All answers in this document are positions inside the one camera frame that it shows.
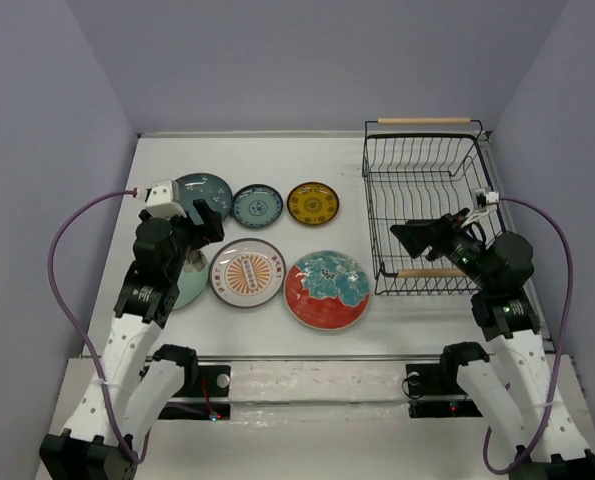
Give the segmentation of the dark teal blossom plate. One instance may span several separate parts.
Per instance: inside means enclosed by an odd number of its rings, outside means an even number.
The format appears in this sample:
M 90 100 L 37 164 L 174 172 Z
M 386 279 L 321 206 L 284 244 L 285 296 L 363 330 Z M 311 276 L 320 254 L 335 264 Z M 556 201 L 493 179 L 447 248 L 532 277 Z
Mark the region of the dark teal blossom plate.
M 220 214 L 224 221 L 231 212 L 233 194 L 228 183 L 210 173 L 192 173 L 176 179 L 179 186 L 179 203 L 195 224 L 203 221 L 193 205 L 195 200 L 204 200 L 209 208 Z

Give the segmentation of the small blue white plate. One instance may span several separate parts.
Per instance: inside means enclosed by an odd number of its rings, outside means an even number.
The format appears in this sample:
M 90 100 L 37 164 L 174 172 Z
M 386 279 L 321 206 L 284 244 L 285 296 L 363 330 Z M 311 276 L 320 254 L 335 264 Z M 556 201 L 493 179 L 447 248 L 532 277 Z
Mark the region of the small blue white plate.
M 234 195 L 231 216 L 243 227 L 258 230 L 277 221 L 283 210 L 283 198 L 275 188 L 251 184 Z

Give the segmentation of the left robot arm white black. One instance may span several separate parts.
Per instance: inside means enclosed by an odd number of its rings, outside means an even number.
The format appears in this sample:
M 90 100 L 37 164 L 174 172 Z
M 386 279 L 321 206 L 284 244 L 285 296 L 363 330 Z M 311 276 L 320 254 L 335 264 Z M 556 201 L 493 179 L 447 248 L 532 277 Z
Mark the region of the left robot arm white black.
M 201 221 L 175 200 L 149 198 L 135 231 L 133 261 L 113 308 L 103 352 L 90 352 L 95 372 L 58 434 L 48 434 L 40 458 L 53 479 L 132 479 L 145 458 L 150 431 L 174 396 L 198 383 L 195 350 L 165 344 L 161 335 L 179 296 L 187 256 L 224 238 L 222 218 L 203 200 Z

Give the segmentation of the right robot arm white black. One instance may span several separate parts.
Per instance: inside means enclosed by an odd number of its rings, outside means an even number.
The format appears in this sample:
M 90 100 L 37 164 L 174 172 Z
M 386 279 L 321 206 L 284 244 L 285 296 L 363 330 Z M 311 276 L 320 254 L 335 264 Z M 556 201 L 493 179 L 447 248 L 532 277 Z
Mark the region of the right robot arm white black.
M 439 384 L 467 394 L 488 423 L 485 440 L 499 441 L 510 458 L 490 472 L 509 479 L 595 479 L 595 453 L 557 386 L 561 361 L 547 360 L 524 290 L 534 272 L 533 248 L 512 232 L 486 243 L 473 225 L 463 209 L 390 228 L 411 257 L 445 258 L 478 288 L 471 311 L 486 343 L 445 347 Z

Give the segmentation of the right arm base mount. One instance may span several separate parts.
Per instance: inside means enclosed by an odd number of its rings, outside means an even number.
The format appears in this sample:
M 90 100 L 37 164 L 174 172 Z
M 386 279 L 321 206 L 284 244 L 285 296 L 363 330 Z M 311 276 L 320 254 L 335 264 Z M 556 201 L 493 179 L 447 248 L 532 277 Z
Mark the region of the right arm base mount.
M 401 383 L 413 419 L 478 418 L 482 414 L 439 363 L 410 363 Z

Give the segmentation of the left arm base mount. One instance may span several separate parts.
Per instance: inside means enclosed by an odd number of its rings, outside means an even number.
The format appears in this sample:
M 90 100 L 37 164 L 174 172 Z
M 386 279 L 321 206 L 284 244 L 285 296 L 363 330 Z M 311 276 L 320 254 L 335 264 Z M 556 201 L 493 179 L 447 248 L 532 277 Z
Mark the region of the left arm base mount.
M 231 366 L 202 364 L 196 381 L 185 384 L 167 402 L 159 420 L 229 420 Z

